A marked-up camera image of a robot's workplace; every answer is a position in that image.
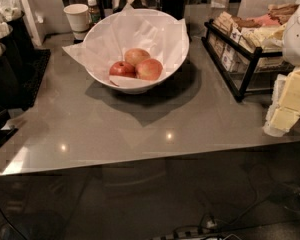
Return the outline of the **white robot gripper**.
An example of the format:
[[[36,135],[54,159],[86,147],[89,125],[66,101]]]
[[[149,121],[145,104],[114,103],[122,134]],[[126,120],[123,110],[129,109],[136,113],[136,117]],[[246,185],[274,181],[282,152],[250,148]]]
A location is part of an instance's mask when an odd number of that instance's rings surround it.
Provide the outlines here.
[[[282,53],[285,61],[300,66],[300,0],[297,10],[287,22],[283,34]],[[265,117],[263,130],[267,135],[282,137],[300,119],[300,67],[287,76],[279,74],[274,83],[272,104]]]

